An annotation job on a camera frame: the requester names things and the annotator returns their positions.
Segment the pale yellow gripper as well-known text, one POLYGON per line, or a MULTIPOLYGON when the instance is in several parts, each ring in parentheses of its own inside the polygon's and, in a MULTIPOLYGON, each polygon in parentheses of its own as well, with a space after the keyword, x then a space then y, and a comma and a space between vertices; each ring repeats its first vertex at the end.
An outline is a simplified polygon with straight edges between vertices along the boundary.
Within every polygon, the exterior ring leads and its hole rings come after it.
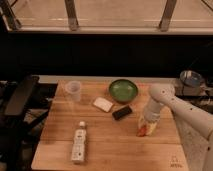
POLYGON ((141 115, 138 120, 138 130, 142 126, 146 125, 147 126, 146 135, 151 135, 155 131, 158 121, 159 121, 158 117, 141 115))

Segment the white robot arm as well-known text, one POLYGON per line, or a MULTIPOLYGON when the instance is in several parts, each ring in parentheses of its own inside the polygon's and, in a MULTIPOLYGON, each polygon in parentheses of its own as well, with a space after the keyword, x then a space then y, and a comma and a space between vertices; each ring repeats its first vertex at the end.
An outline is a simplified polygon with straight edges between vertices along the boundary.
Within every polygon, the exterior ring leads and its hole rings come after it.
POLYGON ((213 116, 178 98, 172 84, 152 84, 149 95, 139 117, 137 135, 151 135, 160 119, 161 109, 167 106, 209 142, 202 171, 213 171, 213 116))

